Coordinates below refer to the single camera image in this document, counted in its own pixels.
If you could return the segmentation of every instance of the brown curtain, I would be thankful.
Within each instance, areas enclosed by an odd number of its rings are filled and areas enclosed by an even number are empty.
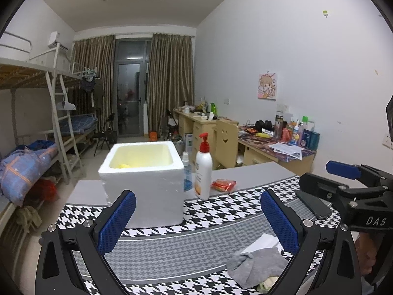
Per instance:
[[[76,41],[72,51],[72,61],[87,68],[97,68],[100,80],[97,80],[97,92],[103,94],[102,103],[95,100],[95,108],[100,108],[99,125],[112,112],[112,86],[113,86],[113,62],[115,56],[115,36],[99,36],[81,41]],[[75,114],[92,113],[91,94],[83,91],[80,87],[74,88],[72,94],[73,104],[76,106]]]
[[[194,102],[190,36],[154,34],[147,85],[149,130],[158,131],[165,110]]]

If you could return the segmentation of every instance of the desk mat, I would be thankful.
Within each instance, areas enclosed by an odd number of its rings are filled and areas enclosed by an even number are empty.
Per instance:
[[[184,202],[184,221],[180,225],[148,229],[126,229],[113,252],[105,258],[134,294],[258,294],[242,290],[229,278],[225,263],[231,255],[248,246],[262,233],[274,235],[261,211],[261,192],[272,189],[292,207],[300,218],[313,214],[295,197],[299,177],[220,195],[208,201]],[[60,228],[74,227],[96,218],[103,207],[65,205],[57,221]],[[337,211],[317,225],[337,227]],[[284,251],[282,256],[292,256]],[[322,258],[318,251],[310,266],[313,271]],[[79,270],[92,294],[98,294],[78,252]]]

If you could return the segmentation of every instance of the black phone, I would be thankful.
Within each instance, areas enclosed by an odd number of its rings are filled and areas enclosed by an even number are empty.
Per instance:
[[[296,191],[296,196],[308,207],[317,219],[323,220],[332,214],[332,210],[319,197],[300,190]]]

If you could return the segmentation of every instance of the human hand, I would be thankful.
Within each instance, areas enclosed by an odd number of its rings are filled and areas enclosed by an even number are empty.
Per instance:
[[[358,254],[361,276],[371,273],[377,261],[378,249],[368,233],[359,233],[359,238],[355,241],[355,248]]]

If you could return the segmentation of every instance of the canvas painting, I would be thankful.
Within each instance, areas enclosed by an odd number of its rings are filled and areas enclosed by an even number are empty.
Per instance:
[[[277,98],[277,74],[270,74],[269,71],[266,74],[259,75],[259,86],[258,86],[258,99],[271,99]]]

